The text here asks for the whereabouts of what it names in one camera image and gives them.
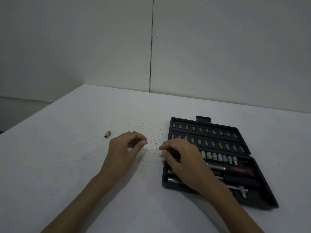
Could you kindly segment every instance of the tool case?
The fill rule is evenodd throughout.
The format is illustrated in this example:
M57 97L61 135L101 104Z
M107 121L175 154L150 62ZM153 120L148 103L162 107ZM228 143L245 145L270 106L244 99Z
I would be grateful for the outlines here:
M240 204L261 209L279 207L256 161L250 157L251 152L237 128L212 124L211 118L202 116L197 116L196 121L171 118L169 139L173 138L187 139L191 144L196 145L205 162L210 167L214 167L211 168L214 175L229 187ZM170 149L169 152L177 161L180 161L180 154L176 150ZM166 161L163 167L162 185L166 188L198 194L174 175Z

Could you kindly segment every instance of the white table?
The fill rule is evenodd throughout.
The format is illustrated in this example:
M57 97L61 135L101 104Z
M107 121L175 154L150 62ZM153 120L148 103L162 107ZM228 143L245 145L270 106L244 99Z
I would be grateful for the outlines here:
M83 232L227 232L211 205L161 186L171 117L237 127L280 207L247 208L268 232L309 232L311 114L83 85L0 136L0 232L39 232L100 169L109 140L148 144ZM109 139L104 138L112 131Z

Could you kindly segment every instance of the left hand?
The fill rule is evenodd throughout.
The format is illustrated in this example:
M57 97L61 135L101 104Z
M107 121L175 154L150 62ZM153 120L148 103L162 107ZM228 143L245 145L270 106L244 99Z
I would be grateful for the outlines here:
M104 164L99 172L115 184L130 168L139 151L147 144L147 138L138 132L126 132L112 138Z

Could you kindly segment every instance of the hand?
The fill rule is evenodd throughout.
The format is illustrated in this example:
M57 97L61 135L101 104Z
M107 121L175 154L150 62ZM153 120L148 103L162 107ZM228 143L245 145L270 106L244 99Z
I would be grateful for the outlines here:
M138 132L126 132L112 138L99 175L115 184L128 171L138 152L146 144L147 138Z
M166 151L169 148L173 148L180 153L180 163ZM162 150L166 162L168 162L180 180L203 196L208 198L212 190L217 185L221 185L221 182L215 177L208 165L206 165L199 149L187 140L179 138L168 140L163 142L163 145L159 149Z

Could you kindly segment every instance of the forearm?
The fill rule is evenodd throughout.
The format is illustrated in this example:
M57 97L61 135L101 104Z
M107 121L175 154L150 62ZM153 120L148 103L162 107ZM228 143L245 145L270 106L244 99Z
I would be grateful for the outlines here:
M225 184L217 180L214 187L213 191L208 190L203 196L219 213L230 233L264 233L236 201Z
M96 175L83 191L41 233L76 232L94 206L112 186L105 177Z

